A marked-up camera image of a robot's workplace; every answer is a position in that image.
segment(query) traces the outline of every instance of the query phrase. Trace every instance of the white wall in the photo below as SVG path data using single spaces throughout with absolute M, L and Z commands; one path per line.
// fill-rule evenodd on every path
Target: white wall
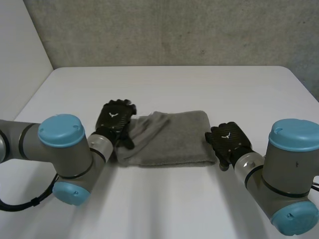
M 52 72 L 22 0 L 0 0 L 0 119 L 13 120 Z

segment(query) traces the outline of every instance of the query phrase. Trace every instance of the light blue cap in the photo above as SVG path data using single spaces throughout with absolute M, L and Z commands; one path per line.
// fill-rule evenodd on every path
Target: light blue cap
M 55 148 L 73 146 L 80 142 L 84 135 L 84 127 L 74 115 L 52 116 L 43 121 L 38 129 L 41 142 Z
M 319 149 L 319 124 L 300 119 L 279 120 L 272 127 L 269 142 L 277 148 L 293 152 Z
M 300 235 L 311 230 L 319 220 L 319 211 L 312 202 L 290 204 L 277 211 L 270 222 L 286 236 Z
M 75 206 L 80 206 L 90 196 L 90 193 L 86 189 L 67 182 L 55 183 L 52 193 L 62 202 Z

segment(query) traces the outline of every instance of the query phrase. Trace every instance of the black cable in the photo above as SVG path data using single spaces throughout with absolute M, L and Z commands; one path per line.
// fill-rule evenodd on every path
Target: black cable
M 44 199 L 51 195 L 54 183 L 58 180 L 58 175 L 56 174 L 50 183 L 49 187 L 37 198 L 33 198 L 30 202 L 19 204 L 19 205 L 9 205 L 4 203 L 0 199 L 0 210 L 6 212 L 19 212 L 24 209 L 35 207 L 40 204 Z

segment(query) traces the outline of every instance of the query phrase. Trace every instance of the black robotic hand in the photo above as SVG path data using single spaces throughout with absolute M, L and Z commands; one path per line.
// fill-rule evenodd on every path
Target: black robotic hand
M 242 155 L 253 152 L 249 139 L 235 122 L 222 123 L 210 130 L 205 133 L 206 142 L 212 145 L 222 171 L 228 170 L 229 164 L 235 166 Z
M 120 143 L 127 149 L 133 149 L 135 146 L 129 137 L 128 127 L 132 115 L 136 113 L 136 106 L 129 100 L 110 101 L 101 110 L 95 133 L 108 138 L 113 146 Z

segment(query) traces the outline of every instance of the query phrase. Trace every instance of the black ring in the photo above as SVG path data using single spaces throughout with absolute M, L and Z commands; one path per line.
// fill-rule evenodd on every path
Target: black ring
M 92 166 L 93 166 L 93 159 L 92 159 L 91 165 L 90 165 L 84 172 L 82 172 L 82 173 L 80 173 L 80 174 L 78 174 L 78 175 L 75 175 L 75 176 L 70 176 L 70 177 L 61 176 L 61 175 L 59 174 L 59 177 L 60 177 L 60 178 L 63 178 L 63 179 L 75 179 L 75 178 L 79 178 L 79 177 L 83 176 L 84 174 L 86 174 L 88 171 L 90 171 L 90 169 L 92 168 Z
M 309 190 L 308 192 L 298 193 L 298 194 L 296 194 L 296 193 L 286 193 L 286 192 L 283 192 L 283 191 L 281 191 L 281 190 L 279 190 L 279 189 L 274 188 L 273 186 L 271 186 L 269 183 L 266 182 L 266 180 L 264 179 L 263 176 L 261 176 L 261 181 L 262 181 L 262 182 L 265 184 L 265 186 L 266 186 L 267 188 L 269 188 L 271 191 L 273 191 L 273 192 L 275 192 L 275 193 L 277 193 L 277 194 L 279 194 L 279 195 L 282 195 L 282 196 L 285 196 L 285 197 L 289 197 L 289 198 L 303 198 L 303 197 L 306 197 L 306 196 L 309 194 L 309 192 L 310 192 L 310 190 Z
M 23 159 L 26 159 L 26 160 L 29 160 L 29 159 L 26 157 L 26 155 L 25 155 L 25 153 L 23 151 L 23 141 L 24 141 L 24 137 L 25 137 L 27 131 L 34 125 L 35 125 L 35 123 L 31 123 L 27 127 L 25 127 L 24 130 L 22 131 L 21 135 L 20 135 L 20 138 L 19 138 L 19 144 L 18 144 L 19 153 L 20 153 L 21 157 Z
M 5 156 L 3 159 L 3 162 L 5 162 L 5 160 L 9 157 L 9 154 L 10 154 L 10 143 L 6 135 L 1 130 L 0 130 L 0 135 L 3 138 L 4 144 L 5 144 Z
M 247 174 L 247 176 L 246 176 L 246 178 L 245 178 L 245 188 L 247 188 L 247 183 L 248 183 L 248 180 L 249 180 L 250 176 L 253 175 L 253 173 L 256 172 L 257 170 L 262 169 L 263 167 L 264 167 L 264 165 L 259 165 L 259 166 L 257 166 L 256 168 L 253 168 L 253 170 L 251 170 L 251 171 Z
M 97 151 L 96 149 L 93 149 L 93 148 L 90 148 L 90 151 L 96 153 L 97 155 L 99 155 L 103 159 L 104 163 L 106 163 L 106 159 L 105 159 L 104 155 L 101 154 L 101 152 L 99 152 L 99 151 Z

